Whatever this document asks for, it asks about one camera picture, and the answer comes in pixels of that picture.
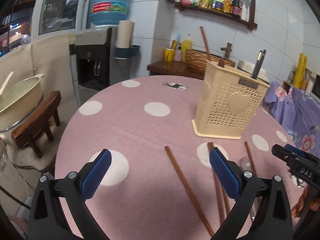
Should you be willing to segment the right hand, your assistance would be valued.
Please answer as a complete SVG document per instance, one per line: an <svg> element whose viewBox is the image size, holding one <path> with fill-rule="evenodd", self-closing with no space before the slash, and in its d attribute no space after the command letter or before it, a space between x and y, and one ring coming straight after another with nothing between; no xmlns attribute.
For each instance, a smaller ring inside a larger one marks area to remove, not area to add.
<svg viewBox="0 0 320 240"><path fill-rule="evenodd" d="M304 188L302 195L300 196L297 204L291 209L291 217L299 218L301 216L302 210L305 206L305 202L308 196L309 185Z"/></svg>

